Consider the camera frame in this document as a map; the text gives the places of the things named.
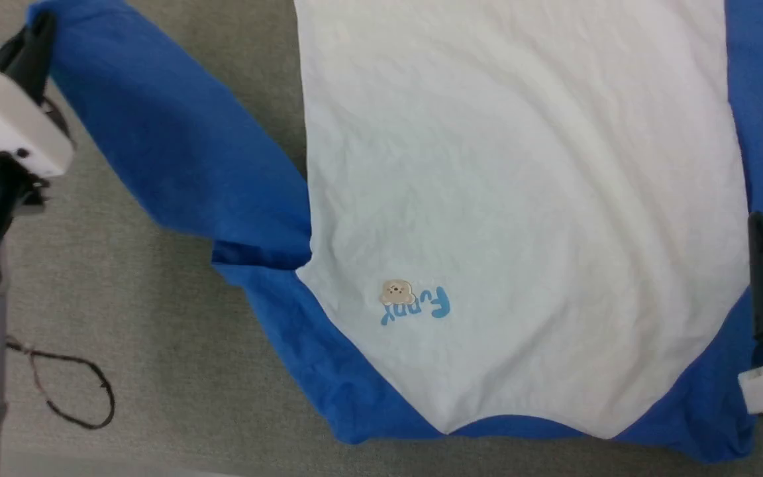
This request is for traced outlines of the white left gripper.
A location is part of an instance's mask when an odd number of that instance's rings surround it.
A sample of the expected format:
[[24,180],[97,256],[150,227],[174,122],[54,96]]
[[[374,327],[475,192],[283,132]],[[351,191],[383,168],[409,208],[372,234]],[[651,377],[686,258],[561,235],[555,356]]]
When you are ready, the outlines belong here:
[[[26,151],[19,163],[40,178],[66,174],[75,154],[68,134],[37,105],[44,99],[56,24],[53,12],[40,12],[26,25],[24,37],[0,46],[0,150]],[[24,79],[27,94],[12,79]]]

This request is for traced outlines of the white and blue sweatshirt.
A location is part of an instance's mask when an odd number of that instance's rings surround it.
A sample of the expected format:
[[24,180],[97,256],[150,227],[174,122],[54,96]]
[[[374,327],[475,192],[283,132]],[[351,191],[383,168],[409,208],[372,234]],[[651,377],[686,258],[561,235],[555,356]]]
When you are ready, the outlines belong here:
[[[337,440],[753,449],[763,0],[293,0],[305,176],[125,0],[52,76]],[[755,259],[763,268],[763,256]]]

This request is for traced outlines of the grey fabric sofa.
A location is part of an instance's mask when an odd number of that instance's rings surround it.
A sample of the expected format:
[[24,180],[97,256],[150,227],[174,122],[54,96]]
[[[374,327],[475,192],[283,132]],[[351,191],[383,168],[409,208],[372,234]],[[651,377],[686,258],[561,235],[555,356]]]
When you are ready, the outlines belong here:
[[2,475],[165,477],[763,477],[763,419],[748,458],[592,440],[338,442],[252,316],[210,266],[210,242],[162,229],[137,205],[55,88],[77,155],[41,215],[9,233],[9,331],[94,360],[114,422],[58,419],[9,353]]

